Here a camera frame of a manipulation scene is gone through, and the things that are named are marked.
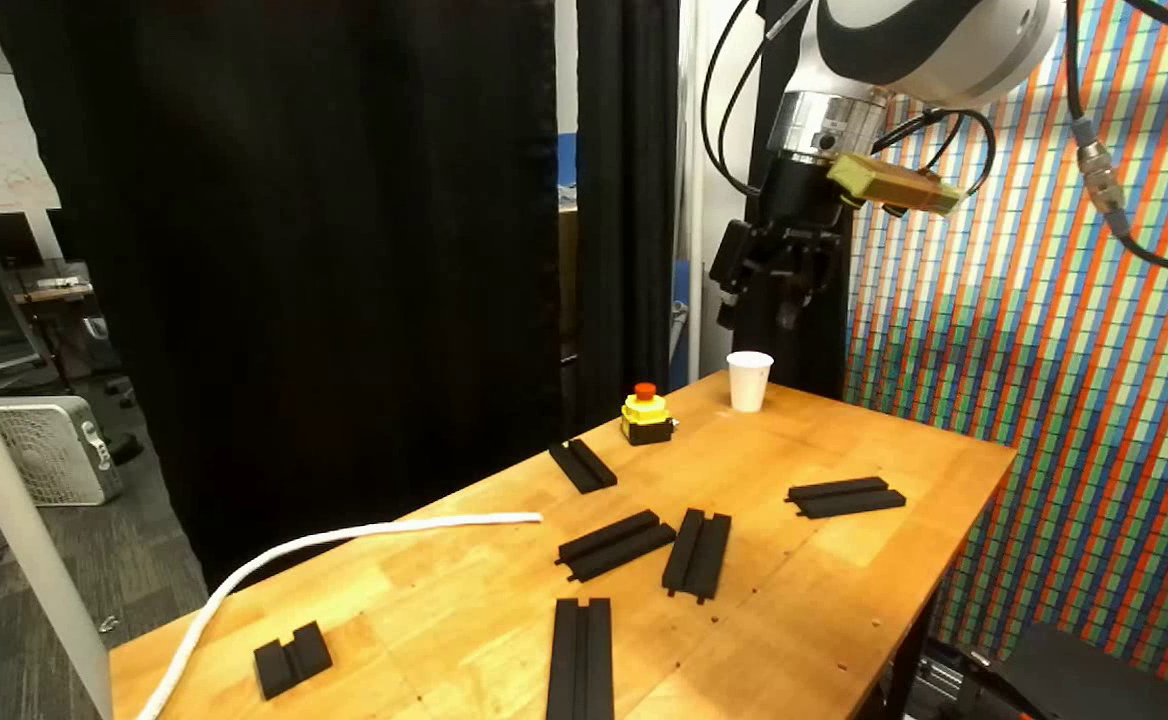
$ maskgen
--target white cable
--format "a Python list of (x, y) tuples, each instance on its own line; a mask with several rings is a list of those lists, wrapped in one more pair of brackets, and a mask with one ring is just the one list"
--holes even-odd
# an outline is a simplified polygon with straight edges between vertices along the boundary
[(179, 636), (179, 648), (167, 664), (167, 672), (161, 676), (161, 684), (151, 690), (146, 703), (139, 707), (139, 720), (157, 720), (188, 660), (192, 660), (192, 648), (200, 645), (200, 634), (212, 626), (212, 618), (220, 613), (220, 603), (226, 602), (226, 594), (247, 580), (256, 570), (279, 560), (279, 557), (291, 557), (298, 549), (321, 549), (321, 545), (340, 545), (340, 540), (357, 540), (357, 536), (407, 536), (407, 533), (434, 533), (434, 530), (498, 530), (498, 526), (540, 526), (543, 515), (540, 513), (481, 513), (481, 515), (434, 515), (434, 521), (386, 521), (386, 526), (357, 526), (357, 530), (337, 530), (337, 533), (313, 533), (313, 536), (295, 536), (289, 545), (274, 545), (267, 552), (260, 552), (256, 560), (239, 565), (212, 597), (208, 603), (192, 618), (192, 626), (182, 629)]
[(769, 43), (795, 19), (795, 11), (805, 11), (808, 3), (790, 3), (772, 28), (769, 28)]

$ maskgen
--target floor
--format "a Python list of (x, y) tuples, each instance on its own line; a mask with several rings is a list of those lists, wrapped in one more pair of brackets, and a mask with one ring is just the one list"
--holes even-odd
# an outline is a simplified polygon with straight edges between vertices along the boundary
[[(197, 608), (205, 585), (146, 451), (145, 416), (123, 398), (87, 388), (107, 435), (136, 433), (145, 451), (114, 469), (121, 498), (103, 510), (42, 513), (49, 533), (84, 594), (107, 648)], [(0, 720), (87, 720), (66, 655), (39, 618), (24, 571), (0, 560)]]

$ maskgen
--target colorful wall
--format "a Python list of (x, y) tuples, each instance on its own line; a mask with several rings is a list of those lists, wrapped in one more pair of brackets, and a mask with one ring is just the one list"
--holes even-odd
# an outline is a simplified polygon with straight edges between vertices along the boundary
[[(1168, 28), (1117, 0), (1085, 10), (1085, 102), (1140, 241), (1168, 254)], [(1059, 60), (1055, 43), (990, 109), (1000, 159), (972, 205), (858, 214), (847, 398), (1019, 448), (943, 587), (938, 636), (1006, 655), (1019, 629), (1055, 626), (1168, 679), (1168, 272), (1087, 209)], [(972, 182), (980, 134), (938, 168)]]

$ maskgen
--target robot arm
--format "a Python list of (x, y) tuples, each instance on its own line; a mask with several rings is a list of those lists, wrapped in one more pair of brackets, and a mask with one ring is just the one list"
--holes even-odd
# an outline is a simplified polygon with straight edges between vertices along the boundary
[[(1059, 0), (795, 0), (769, 28), (769, 40), (799, 32), (799, 64), (769, 134), (769, 172), (750, 190), (755, 223), (728, 223), (706, 270), (728, 292), (721, 323), (734, 334), (734, 347), (769, 347), (776, 381), (836, 398), (838, 347), (822, 353), (828, 364), (810, 347), (844, 329), (847, 209), (882, 198), (916, 202), (901, 209), (943, 202), (912, 168), (863, 159), (881, 141), (882, 102), (980, 109), (1038, 64), (1055, 28)], [(847, 192), (838, 159), (858, 159), (851, 178), (888, 192)]]
[(799, 64), (772, 152), (828, 164), (871, 152), (881, 102), (980, 109), (1006, 96), (1051, 49), (1059, 0), (808, 0)]

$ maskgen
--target black plastic piece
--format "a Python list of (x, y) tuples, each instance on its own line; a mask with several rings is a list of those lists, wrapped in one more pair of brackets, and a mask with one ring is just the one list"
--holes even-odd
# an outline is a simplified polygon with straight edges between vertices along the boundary
[(810, 498), (795, 506), (805, 515), (847, 515), (847, 513), (881, 513), (881, 510), (904, 510), (901, 492), (844, 492), (844, 498)]
[(857, 481), (828, 481), (828, 486), (790, 486), (789, 506), (810, 502), (810, 498), (844, 498), (844, 492), (882, 492), (888, 481), (881, 477), (857, 477)]
[(548, 458), (583, 498), (616, 486), (616, 473), (583, 439), (552, 445)]
[(665, 587), (691, 594), (701, 603), (715, 597), (721, 565), (728, 557), (733, 515), (704, 515), (701, 510), (688, 510), (680, 521), (671, 557), (665, 565)]
[(260, 676), (263, 701), (302, 684), (306, 676), (322, 667), (333, 667), (333, 653), (315, 626), (295, 629), (291, 645), (273, 639), (256, 648), (256, 676)]
[(256, 676), (260, 676), (263, 701), (273, 701), (273, 695), (279, 695), (279, 692), (289, 692), (295, 684), (289, 653), (279, 648), (279, 639), (256, 648)]
[(328, 645), (322, 645), (315, 626), (295, 629), (289, 660), (291, 660), (295, 684), (302, 684), (306, 676), (333, 667), (333, 653), (328, 653)]
[(665, 425), (624, 425), (628, 445), (666, 445), (671, 439), (671, 421)]
[(608, 530), (594, 530), (587, 536), (576, 536), (569, 545), (556, 549), (556, 560), (572, 570), (572, 580), (593, 580), (608, 570), (620, 570), (659, 545), (671, 545), (671, 530), (659, 526), (657, 513), (635, 513), (624, 515)]
[(548, 720), (613, 720), (613, 602), (556, 602)]

